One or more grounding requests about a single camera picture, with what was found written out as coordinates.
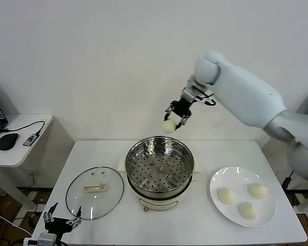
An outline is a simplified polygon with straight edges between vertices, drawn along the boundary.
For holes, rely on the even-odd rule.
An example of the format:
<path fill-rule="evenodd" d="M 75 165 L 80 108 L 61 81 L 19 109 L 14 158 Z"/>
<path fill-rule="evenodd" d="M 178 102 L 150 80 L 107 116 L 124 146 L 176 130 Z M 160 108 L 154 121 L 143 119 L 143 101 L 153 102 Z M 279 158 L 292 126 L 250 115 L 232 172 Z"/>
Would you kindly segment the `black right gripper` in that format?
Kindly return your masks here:
<path fill-rule="evenodd" d="M 172 112 L 177 114 L 180 117 L 180 121 L 176 125 L 176 129 L 184 126 L 188 119 L 191 116 L 190 107 L 193 102 L 189 102 L 184 98 L 180 98 L 179 100 L 173 100 L 170 106 L 165 110 L 164 121 L 167 121 Z"/>

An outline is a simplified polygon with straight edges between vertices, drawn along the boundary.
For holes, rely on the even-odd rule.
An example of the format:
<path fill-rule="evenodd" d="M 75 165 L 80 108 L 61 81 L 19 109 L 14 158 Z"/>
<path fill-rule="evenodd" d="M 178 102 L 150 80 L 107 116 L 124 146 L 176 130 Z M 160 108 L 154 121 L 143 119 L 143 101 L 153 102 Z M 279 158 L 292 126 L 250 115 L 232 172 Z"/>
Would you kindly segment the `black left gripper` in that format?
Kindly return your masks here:
<path fill-rule="evenodd" d="M 44 212 L 43 214 L 45 222 L 44 227 L 48 231 L 48 233 L 63 235 L 65 233 L 70 233 L 73 230 L 74 226 L 78 226 L 81 223 L 82 207 L 81 206 L 79 207 L 79 210 L 74 219 L 65 219 L 65 218 L 53 217 L 53 212 L 55 211 L 58 204 L 59 203 L 56 202 L 53 206 L 50 207 L 50 209 L 47 212 Z"/>

